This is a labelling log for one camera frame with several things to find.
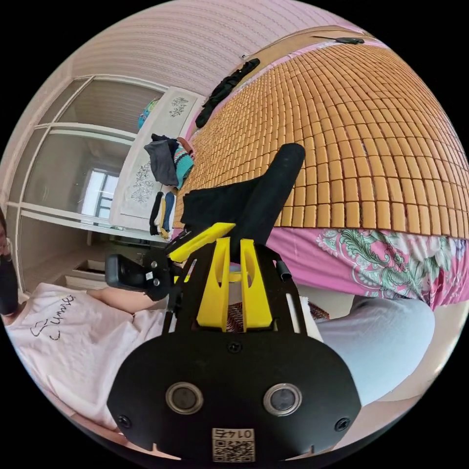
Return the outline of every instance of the qr code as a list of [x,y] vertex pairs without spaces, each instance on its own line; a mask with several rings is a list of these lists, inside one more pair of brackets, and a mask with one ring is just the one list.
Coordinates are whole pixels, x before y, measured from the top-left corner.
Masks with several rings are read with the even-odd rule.
[[254,440],[214,440],[213,460],[225,463],[254,462]]

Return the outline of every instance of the bamboo mat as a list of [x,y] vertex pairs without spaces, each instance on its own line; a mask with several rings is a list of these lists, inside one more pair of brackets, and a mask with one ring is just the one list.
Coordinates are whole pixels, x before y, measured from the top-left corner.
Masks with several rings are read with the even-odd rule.
[[276,226],[469,238],[469,165],[448,117],[405,62],[372,45],[299,55],[228,101],[192,140],[175,221],[181,195],[260,176],[289,142],[306,162]]

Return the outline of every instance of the yellow bracket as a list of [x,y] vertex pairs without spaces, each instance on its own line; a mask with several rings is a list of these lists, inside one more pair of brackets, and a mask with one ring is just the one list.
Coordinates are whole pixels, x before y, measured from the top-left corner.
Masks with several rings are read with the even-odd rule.
[[269,328],[272,313],[252,239],[241,240],[241,289],[244,332]]
[[226,332],[228,295],[230,291],[230,239],[216,240],[204,295],[200,303],[197,323]]
[[195,251],[206,244],[211,244],[217,241],[218,238],[222,238],[234,227],[234,223],[215,223],[210,228],[207,228],[205,231],[189,240],[187,243],[184,243],[182,246],[175,249],[171,254],[169,254],[169,258],[173,262],[184,262],[192,253],[195,253]]

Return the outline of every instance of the sticker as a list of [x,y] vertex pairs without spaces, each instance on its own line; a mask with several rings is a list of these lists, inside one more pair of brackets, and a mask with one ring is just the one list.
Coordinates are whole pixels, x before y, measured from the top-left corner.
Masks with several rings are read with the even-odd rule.
[[212,428],[213,461],[252,463],[256,460],[252,428]]

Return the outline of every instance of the printed number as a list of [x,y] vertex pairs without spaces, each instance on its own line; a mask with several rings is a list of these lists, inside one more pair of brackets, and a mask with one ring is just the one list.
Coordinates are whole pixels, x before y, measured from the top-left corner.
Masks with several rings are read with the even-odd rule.
[[227,428],[216,428],[215,429],[215,438],[227,438],[227,439],[251,439],[253,437],[253,432],[251,430],[231,430]]

